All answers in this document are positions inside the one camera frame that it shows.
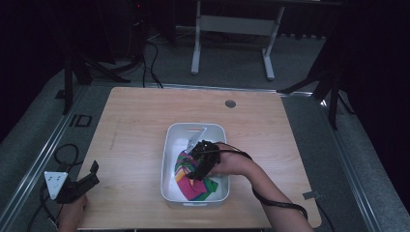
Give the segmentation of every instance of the fabric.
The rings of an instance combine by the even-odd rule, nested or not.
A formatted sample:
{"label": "fabric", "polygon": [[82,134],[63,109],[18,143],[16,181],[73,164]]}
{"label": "fabric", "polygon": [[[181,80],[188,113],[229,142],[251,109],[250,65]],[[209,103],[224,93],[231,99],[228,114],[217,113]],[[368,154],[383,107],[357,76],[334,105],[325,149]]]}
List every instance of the fabric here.
{"label": "fabric", "polygon": [[194,171],[197,166],[198,162],[185,151],[181,152],[175,164],[175,180],[189,201],[204,201],[218,188],[218,183],[209,177],[205,177],[202,181],[187,177],[187,174]]}

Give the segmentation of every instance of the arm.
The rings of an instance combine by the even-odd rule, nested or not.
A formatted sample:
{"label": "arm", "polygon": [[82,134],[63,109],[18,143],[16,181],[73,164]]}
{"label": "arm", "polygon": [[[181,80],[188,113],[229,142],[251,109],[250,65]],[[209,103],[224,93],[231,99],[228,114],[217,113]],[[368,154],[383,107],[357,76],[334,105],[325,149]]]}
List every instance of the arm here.
{"label": "arm", "polygon": [[[219,146],[221,150],[230,149],[223,144],[219,144]],[[221,153],[220,164],[217,164],[212,169],[212,173],[243,175],[264,198],[292,203],[257,163],[241,155],[227,152]],[[308,221],[297,210],[265,206],[263,204],[262,207],[275,231],[313,231]]]}
{"label": "arm", "polygon": [[77,231],[78,225],[81,223],[84,216],[84,207],[87,204],[87,196],[82,195],[71,204],[63,205],[60,217],[58,219],[59,232],[74,232]]}

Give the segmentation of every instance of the wooden table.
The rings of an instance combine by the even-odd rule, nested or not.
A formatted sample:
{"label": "wooden table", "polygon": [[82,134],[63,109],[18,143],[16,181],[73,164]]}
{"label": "wooden table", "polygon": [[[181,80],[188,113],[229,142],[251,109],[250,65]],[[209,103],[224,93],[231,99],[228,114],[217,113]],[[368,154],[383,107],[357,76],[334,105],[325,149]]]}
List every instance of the wooden table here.
{"label": "wooden table", "polygon": [[[236,102],[229,108],[227,100]],[[175,123],[222,126],[227,143],[248,152],[280,189],[321,224],[308,177],[280,96],[272,92],[199,89],[112,90],[78,178],[96,160],[100,183],[87,194],[82,229],[267,228],[269,221],[242,176],[231,176],[216,209],[170,208],[161,195],[161,162]]]}

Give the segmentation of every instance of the forearm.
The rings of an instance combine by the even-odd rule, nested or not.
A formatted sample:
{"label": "forearm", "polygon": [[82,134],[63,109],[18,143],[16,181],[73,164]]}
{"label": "forearm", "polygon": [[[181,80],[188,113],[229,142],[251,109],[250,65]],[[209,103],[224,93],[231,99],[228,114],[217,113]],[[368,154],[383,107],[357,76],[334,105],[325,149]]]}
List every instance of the forearm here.
{"label": "forearm", "polygon": [[[262,197],[283,203],[291,200],[275,185],[266,172],[255,162],[249,162],[244,173],[253,189]],[[312,231],[304,216],[295,209],[265,206],[263,210],[275,231]]]}

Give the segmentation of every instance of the hand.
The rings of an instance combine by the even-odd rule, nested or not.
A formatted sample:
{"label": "hand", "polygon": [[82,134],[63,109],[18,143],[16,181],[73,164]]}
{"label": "hand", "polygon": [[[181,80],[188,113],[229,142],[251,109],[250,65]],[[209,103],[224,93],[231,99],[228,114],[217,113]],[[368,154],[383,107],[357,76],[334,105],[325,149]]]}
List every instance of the hand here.
{"label": "hand", "polygon": [[77,231],[79,224],[82,222],[82,218],[84,216],[84,207],[87,202],[87,196],[84,194],[76,199],[73,203],[65,204],[62,206],[63,209],[61,210],[60,217],[58,219],[59,232]]}
{"label": "hand", "polygon": [[[220,150],[230,150],[234,151],[233,148],[218,143]],[[231,174],[231,175],[246,175],[248,170],[254,166],[255,163],[244,156],[230,152],[220,153],[220,163],[216,164],[214,168],[211,169],[210,174]]]}

